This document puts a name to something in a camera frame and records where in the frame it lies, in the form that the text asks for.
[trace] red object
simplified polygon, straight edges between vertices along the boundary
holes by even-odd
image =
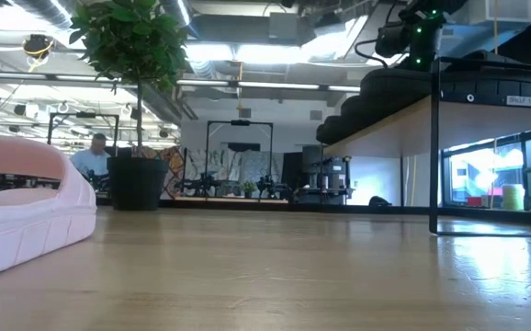
[[[482,198],[480,197],[469,197],[468,206],[469,207],[480,207],[482,205]]]

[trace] man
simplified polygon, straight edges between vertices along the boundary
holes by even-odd
[[[108,175],[107,159],[110,157],[104,148],[107,146],[107,137],[97,133],[92,137],[92,144],[87,150],[74,154],[70,160],[78,171],[89,177],[88,171],[94,171],[96,176]]]

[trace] ceiling light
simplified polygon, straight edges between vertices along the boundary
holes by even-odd
[[[77,80],[81,82],[94,82],[95,76],[86,76],[86,75],[68,75],[68,74],[58,74],[57,79],[59,80]],[[97,82],[114,82],[105,77],[99,77],[96,79]]]
[[[192,62],[231,61],[231,46],[225,44],[194,43],[184,47],[186,57]]]
[[[45,74],[21,74],[0,72],[0,78],[9,79],[47,79]]]
[[[184,5],[184,1],[177,0],[177,5],[180,7],[180,12],[182,13],[182,18],[184,19],[184,23],[186,25],[190,24],[190,16],[188,15],[188,11],[186,9],[186,5]]]
[[[300,62],[298,46],[243,45],[237,52],[237,60],[254,64],[293,64]]]
[[[392,56],[391,58],[387,59],[387,58],[381,57],[378,53],[374,52],[374,55],[372,55],[372,57],[375,57],[377,59],[383,60],[388,66],[390,66],[390,65],[393,65],[395,63],[401,63],[402,60],[404,60],[404,58],[406,56],[404,56],[404,54],[396,54],[396,55]],[[376,60],[372,60],[372,59],[367,60],[366,64],[368,64],[368,65],[383,65],[380,61],[376,61]]]
[[[228,86],[229,82],[227,81],[216,81],[216,80],[196,80],[196,79],[180,79],[177,81],[179,86]]]
[[[239,87],[284,88],[284,89],[302,89],[302,90],[319,89],[318,85],[312,85],[312,84],[287,84],[287,83],[262,83],[262,82],[239,82]]]
[[[359,86],[329,86],[329,91],[359,93]]]

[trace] ceiling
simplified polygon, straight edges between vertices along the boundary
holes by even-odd
[[[71,15],[73,4],[77,0],[55,0],[65,6]],[[262,56],[260,61],[244,60],[243,69],[238,63],[207,59],[211,76],[202,76],[196,70],[200,60],[192,59],[184,78],[235,80],[240,76],[244,81],[268,83],[323,84],[338,86],[359,86],[360,80],[371,70],[378,68],[378,63],[368,62],[357,56],[353,44],[361,40],[375,39],[378,28],[385,23],[392,1],[387,0],[297,0],[292,8],[282,8],[277,3],[260,0],[158,0],[178,8],[178,4],[187,6],[192,22],[188,45],[211,44],[225,45],[231,55],[238,58],[242,47],[254,43],[280,44],[293,51],[299,51],[301,60],[288,61],[288,57],[277,58],[282,63],[264,63],[264,60],[276,57],[274,53]],[[93,0],[83,1],[86,4]],[[400,8],[406,1],[397,3],[391,19],[397,19]],[[334,37],[315,38],[312,27],[321,19],[322,14],[335,11],[345,24],[345,31],[336,32]],[[296,33],[290,33],[287,40],[272,40],[272,29],[276,29],[280,13],[296,15],[298,27]],[[47,62],[35,67],[37,74],[64,74],[94,76],[96,72],[81,56],[80,45],[69,45],[71,31],[61,29],[59,22],[52,24],[51,18],[30,14],[19,6],[0,7],[0,71],[27,72],[33,60],[22,51],[21,44],[30,34],[43,34],[55,40]],[[286,33],[283,29],[276,33]],[[483,29],[464,26],[453,33],[455,38],[444,38],[446,51],[463,50],[464,43],[472,36],[483,34]],[[360,48],[363,53],[374,53],[374,44]],[[213,55],[210,51],[201,51],[200,56]],[[46,125],[49,121],[47,112],[58,107],[69,106],[68,112],[89,111],[96,114],[119,115],[120,128],[118,140],[128,144],[134,139],[134,123],[130,119],[129,109],[136,105],[134,89],[120,88],[117,94],[107,88],[96,85],[60,86],[60,82],[47,81],[41,86],[28,85],[24,80],[0,83],[0,134],[19,134],[43,139],[47,135]],[[145,140],[150,143],[171,145],[178,143],[177,127],[183,120],[234,120],[239,117],[237,110],[252,109],[252,120],[266,120],[276,123],[286,122],[293,125],[317,125],[328,115],[334,114],[340,103],[345,100],[345,93],[324,91],[297,91],[269,88],[228,88],[228,87],[182,87],[181,93],[157,94],[146,93],[143,126]],[[14,112],[18,104],[37,105],[41,116],[28,118]],[[320,120],[311,120],[312,110],[322,112]],[[90,126],[91,132],[102,131],[113,136],[113,131],[105,119],[70,119],[73,126]],[[19,132],[11,132],[10,126],[17,125]],[[82,141],[88,134],[75,134],[70,126],[62,123],[54,131],[54,137]],[[160,127],[169,130],[168,138],[159,138]]]

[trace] small plant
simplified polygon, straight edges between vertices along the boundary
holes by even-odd
[[[141,157],[142,84],[160,91],[175,85],[186,64],[186,33],[175,19],[156,10],[156,0],[112,0],[78,6],[70,43],[84,38],[85,54],[97,72],[137,84],[137,156]]]
[[[254,193],[257,190],[257,186],[252,181],[246,181],[243,183],[243,192],[245,193]]]

